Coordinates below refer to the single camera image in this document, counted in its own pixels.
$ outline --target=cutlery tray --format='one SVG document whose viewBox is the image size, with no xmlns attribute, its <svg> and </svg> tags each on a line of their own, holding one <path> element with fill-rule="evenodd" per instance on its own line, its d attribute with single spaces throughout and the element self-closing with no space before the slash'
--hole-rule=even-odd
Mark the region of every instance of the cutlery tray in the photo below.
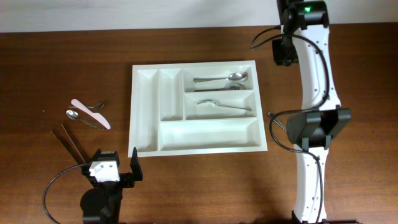
<svg viewBox="0 0 398 224">
<path fill-rule="evenodd" d="M 226 78 L 247 72 L 245 90 L 223 88 Z M 227 108 L 202 100 L 235 106 Z M 267 151 L 254 61 L 133 65 L 129 157 Z"/>
</svg>

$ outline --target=white wall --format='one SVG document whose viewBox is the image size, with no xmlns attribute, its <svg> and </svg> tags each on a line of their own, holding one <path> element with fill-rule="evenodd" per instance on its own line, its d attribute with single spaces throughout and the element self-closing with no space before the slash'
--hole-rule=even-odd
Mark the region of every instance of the white wall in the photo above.
<svg viewBox="0 0 398 224">
<path fill-rule="evenodd" d="M 329 0 L 331 23 L 397 22 L 397 0 Z M 0 32 L 261 26 L 276 0 L 0 0 Z"/>
</svg>

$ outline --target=brown tabletop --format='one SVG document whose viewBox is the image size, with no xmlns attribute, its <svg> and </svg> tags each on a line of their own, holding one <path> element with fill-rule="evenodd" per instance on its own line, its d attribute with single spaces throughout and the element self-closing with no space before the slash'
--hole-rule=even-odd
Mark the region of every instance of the brown tabletop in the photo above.
<svg viewBox="0 0 398 224">
<path fill-rule="evenodd" d="M 50 223 L 41 204 L 44 188 L 54 175 L 75 165 L 50 133 L 61 130 L 61 123 L 89 156 L 98 148 L 118 151 L 120 172 L 130 171 L 132 65 L 236 60 L 256 61 L 268 152 L 142 157 L 144 181 L 124 190 L 120 222 L 290 218 L 296 158 L 272 141 L 266 113 L 300 108 L 300 70 L 298 65 L 277 67 L 271 44 L 250 50 L 251 39 L 263 29 L 0 34 L 0 222 Z M 397 39 L 398 24 L 331 26 L 334 82 L 343 106 L 351 108 L 352 121 L 328 156 L 329 220 L 398 223 Z M 65 110 L 72 98 L 87 105 L 105 101 L 101 114 L 112 129 L 69 120 Z M 285 139 L 280 128 L 275 131 Z M 61 223 L 81 223 L 80 198 L 90 187 L 78 170 L 61 177 L 49 191 L 50 213 Z"/>
</svg>

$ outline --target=utensil organizer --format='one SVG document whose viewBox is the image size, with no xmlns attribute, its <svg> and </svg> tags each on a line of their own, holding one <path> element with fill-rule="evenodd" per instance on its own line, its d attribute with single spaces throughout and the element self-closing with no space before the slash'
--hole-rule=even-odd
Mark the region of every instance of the utensil organizer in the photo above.
<svg viewBox="0 0 398 224">
<path fill-rule="evenodd" d="M 223 88 L 229 81 L 194 83 L 193 78 L 248 72 L 245 90 Z M 222 105 L 250 108 L 251 111 Z M 255 61 L 133 65 L 129 157 L 267 151 Z"/>
</svg>

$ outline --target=cable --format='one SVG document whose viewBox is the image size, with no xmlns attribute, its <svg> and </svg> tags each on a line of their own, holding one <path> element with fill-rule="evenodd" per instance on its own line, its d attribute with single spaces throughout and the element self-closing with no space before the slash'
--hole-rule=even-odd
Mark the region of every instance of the cable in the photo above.
<svg viewBox="0 0 398 224">
<path fill-rule="evenodd" d="M 261 34 L 267 32 L 267 31 L 269 31 L 269 30 L 265 30 L 265 31 L 261 32 L 260 34 L 258 34 L 258 35 L 253 39 L 253 41 L 251 42 L 251 49 L 256 49 L 256 48 L 262 46 L 263 44 L 265 44 L 265 43 L 267 43 L 267 42 L 269 42 L 269 41 L 271 41 L 271 40 L 273 40 L 273 39 L 279 38 L 279 37 L 290 37 L 290 38 L 295 37 L 295 38 L 298 38 L 298 39 L 301 39 L 301 40 L 304 40 L 304 41 L 308 42 L 309 44 L 311 44 L 311 45 L 315 48 L 316 53 L 319 54 L 319 56 L 320 56 L 320 58 L 321 58 L 321 60 L 322 60 L 323 68 L 324 68 L 324 70 L 325 70 L 325 76 L 326 76 L 326 77 L 325 77 L 325 79 L 326 79 L 326 92 L 325 92 L 325 96 L 323 96 L 321 102 L 320 102 L 318 105 L 316 105 L 316 106 L 314 106 L 314 107 L 312 107 L 312 108 L 309 108 L 309 109 L 304 109 L 304 110 L 289 110 L 289 111 L 282 111 L 282 112 L 279 112 L 279 113 L 275 114 L 275 115 L 271 118 L 271 120 L 270 120 L 270 122 L 269 122 L 269 132 L 270 132 L 270 134 L 271 134 L 272 139 L 276 142 L 276 144 L 278 144 L 281 148 L 286 149 L 286 150 L 288 150 L 288 151 L 290 151 L 290 152 L 308 154 L 308 155 L 312 156 L 313 159 L 315 159 L 315 162 L 317 163 L 318 173 L 319 173 L 319 182 L 320 182 L 320 194 L 321 194 L 321 196 L 320 196 L 320 204 L 319 204 L 318 216 L 317 216 L 317 220 L 316 220 L 316 222 L 315 222 L 315 224 L 317 224 L 317 223 L 319 222 L 319 218 L 320 218 L 321 211 L 322 211 L 322 204 L 323 204 L 323 179 L 322 179 L 322 168 L 321 168 L 321 165 L 320 165 L 320 162 L 319 162 L 320 159 L 319 159 L 316 155 L 312 154 L 311 152 L 301 151 L 301 150 L 297 150 L 297 149 L 291 149 L 291 148 L 289 148 L 289 147 L 283 145 L 283 144 L 282 144 L 281 142 L 279 142 L 278 139 L 275 137 L 274 132 L 272 131 L 272 123 L 273 123 L 273 122 L 275 121 L 275 119 L 276 119 L 278 116 L 280 116 L 280 115 L 283 115 L 283 114 L 294 114 L 294 113 L 306 113 L 306 112 L 310 112 L 310 111 L 315 111 L 315 110 L 318 110 L 319 107 L 321 107 L 323 104 L 325 104 L 326 101 L 327 101 L 327 99 L 328 99 L 328 97 L 329 97 L 329 87 L 330 87 L 329 71 L 328 71 L 326 59 L 325 59 L 325 56 L 324 56 L 323 53 L 322 53 L 322 50 L 321 50 L 313 41 L 311 41 L 310 39 L 308 39 L 308 38 L 306 38 L 306 37 L 300 36 L 300 35 L 296 35 L 296 34 L 278 34 L 278 35 L 275 35 L 275 36 L 273 36 L 273 37 L 270 37 L 270 38 L 266 39 L 265 41 L 261 42 L 260 44 L 257 44 L 257 45 L 255 45 L 255 46 L 253 46 L 253 43 L 256 41 L 256 39 L 257 39 Z"/>
<path fill-rule="evenodd" d="M 82 166 L 86 166 L 86 165 L 87 165 L 87 164 L 79 164 L 79 165 L 75 165 L 75 166 L 73 166 L 73 167 L 67 168 L 66 170 L 64 170 L 64 171 L 62 171 L 61 173 L 59 173 L 58 175 L 56 175 L 56 176 L 50 181 L 50 183 L 47 185 L 47 187 L 45 188 L 44 194 L 43 194 L 43 209 L 44 209 L 45 214 L 48 216 L 48 218 L 51 219 L 51 221 L 53 221 L 54 223 L 60 224 L 58 221 L 56 221 L 56 220 L 53 218 L 53 216 L 51 216 L 51 214 L 50 214 L 49 211 L 47 210 L 47 206 L 45 206 L 45 196 L 47 195 L 47 192 L 49 191 L 50 186 L 54 183 L 54 181 L 55 181 L 58 177 L 62 176 L 63 174 L 66 174 L 67 172 L 69 172 L 69 171 L 71 171 L 71 170 L 73 170 L 73 169 L 76 169 L 76 168 L 82 167 Z"/>
</svg>

